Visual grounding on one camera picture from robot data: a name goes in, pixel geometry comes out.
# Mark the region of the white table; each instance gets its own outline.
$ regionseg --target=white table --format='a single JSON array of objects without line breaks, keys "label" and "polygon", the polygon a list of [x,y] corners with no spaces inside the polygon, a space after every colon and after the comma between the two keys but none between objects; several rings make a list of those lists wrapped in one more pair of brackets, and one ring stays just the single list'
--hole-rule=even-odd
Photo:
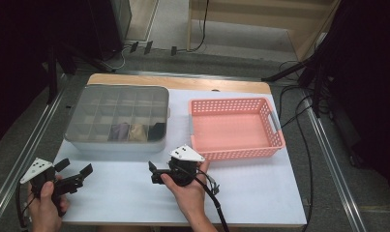
[{"label": "white table", "polygon": [[[167,168],[169,151],[191,145],[189,135],[189,99],[264,96],[234,92],[169,89],[170,118],[167,122],[165,149],[158,154],[119,154],[91,152],[82,154],[67,141],[55,162],[69,158],[71,165],[61,172],[77,174],[92,163],[94,172],[75,194],[68,194],[71,209],[63,220],[75,224],[188,225],[172,193],[151,182],[148,161]],[[229,226],[301,226],[306,218],[291,168],[287,149],[272,158],[212,162],[208,172],[220,185],[217,198]],[[206,197],[205,210],[212,223],[220,219],[213,202]]]}]

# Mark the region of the pink basket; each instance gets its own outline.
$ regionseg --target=pink basket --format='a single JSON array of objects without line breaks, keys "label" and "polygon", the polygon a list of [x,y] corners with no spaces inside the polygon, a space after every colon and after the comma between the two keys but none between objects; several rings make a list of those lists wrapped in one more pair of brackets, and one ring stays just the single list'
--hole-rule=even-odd
[{"label": "pink basket", "polygon": [[193,148],[208,160],[271,157],[285,139],[266,98],[191,100]]}]

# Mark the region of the human hand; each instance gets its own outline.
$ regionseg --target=human hand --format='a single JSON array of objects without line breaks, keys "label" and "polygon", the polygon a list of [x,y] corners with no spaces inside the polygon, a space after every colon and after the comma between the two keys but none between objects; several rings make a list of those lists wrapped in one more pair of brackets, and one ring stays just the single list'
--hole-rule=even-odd
[{"label": "human hand", "polygon": [[[28,202],[29,213],[32,219],[32,231],[33,232],[57,232],[61,228],[62,219],[58,216],[56,206],[53,204],[51,196],[54,190],[54,184],[52,182],[46,182],[41,190],[40,199],[34,198],[31,192],[31,184],[28,188]],[[62,212],[66,212],[69,209],[69,201],[65,195],[61,196],[60,207]]]},{"label": "human hand", "polygon": [[[206,173],[209,168],[209,161],[205,161],[199,167],[199,170]],[[189,185],[184,187],[177,186],[173,179],[167,174],[161,175],[167,188],[173,193],[180,211],[188,220],[194,232],[196,231],[216,231],[215,227],[210,222],[204,213],[204,189],[203,186],[196,180],[193,180]],[[206,184],[206,176],[203,174],[197,175],[197,178]]]}]

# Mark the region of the metal rail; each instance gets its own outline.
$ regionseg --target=metal rail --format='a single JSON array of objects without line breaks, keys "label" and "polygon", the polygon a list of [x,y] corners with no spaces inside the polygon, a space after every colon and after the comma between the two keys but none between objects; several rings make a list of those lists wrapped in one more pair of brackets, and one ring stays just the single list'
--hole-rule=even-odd
[{"label": "metal rail", "polygon": [[[303,96],[307,97],[309,94],[303,91]],[[305,100],[305,105],[309,106],[309,100]],[[312,122],[315,134],[320,144],[321,150],[330,169],[331,176],[333,177],[334,184],[336,185],[337,192],[342,200],[345,212],[347,214],[348,221],[351,228],[355,232],[367,232],[363,219],[361,218],[360,211],[355,203],[354,197],[345,181],[343,172],[336,160],[333,149],[328,141],[327,134],[324,127],[321,124],[321,120],[315,116],[311,109],[308,110],[309,118]]]},{"label": "metal rail", "polygon": [[69,78],[63,74],[61,76],[61,80],[63,81],[61,90],[59,91],[53,102],[46,106],[40,120],[38,121],[31,135],[29,136],[29,139],[27,140],[24,148],[20,152],[19,157],[16,159],[16,162],[11,169],[7,179],[0,188],[0,218],[3,215],[5,209],[7,208],[12,196],[14,195],[15,187],[17,185],[19,177],[30,165],[33,159],[33,154],[36,151],[38,144],[41,141],[44,132],[53,114],[55,113],[59,102],[62,99],[62,95],[68,85]]}]

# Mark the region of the gray storage box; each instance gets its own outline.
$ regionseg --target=gray storage box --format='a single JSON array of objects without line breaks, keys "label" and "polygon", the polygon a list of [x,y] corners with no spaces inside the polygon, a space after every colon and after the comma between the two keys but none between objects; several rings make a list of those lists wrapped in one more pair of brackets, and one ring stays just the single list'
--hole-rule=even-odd
[{"label": "gray storage box", "polygon": [[88,85],[64,138],[82,152],[160,152],[168,99],[167,89],[160,86]]}]

